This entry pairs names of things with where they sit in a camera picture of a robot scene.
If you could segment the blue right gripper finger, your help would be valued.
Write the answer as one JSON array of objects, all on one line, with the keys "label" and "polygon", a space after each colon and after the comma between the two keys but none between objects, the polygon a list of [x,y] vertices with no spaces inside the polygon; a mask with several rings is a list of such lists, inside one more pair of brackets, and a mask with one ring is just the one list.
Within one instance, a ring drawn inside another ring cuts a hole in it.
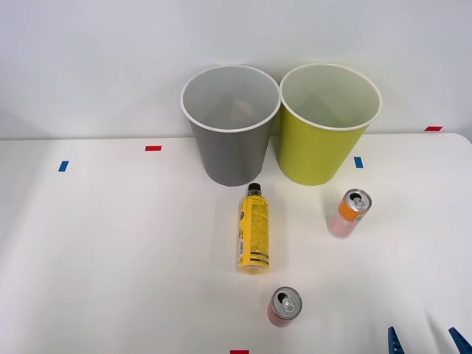
[{"label": "blue right gripper finger", "polygon": [[451,335],[451,338],[453,339],[460,354],[472,354],[472,346],[455,327],[449,328],[448,332]]},{"label": "blue right gripper finger", "polygon": [[393,326],[388,329],[388,351],[389,354],[405,353]]}]

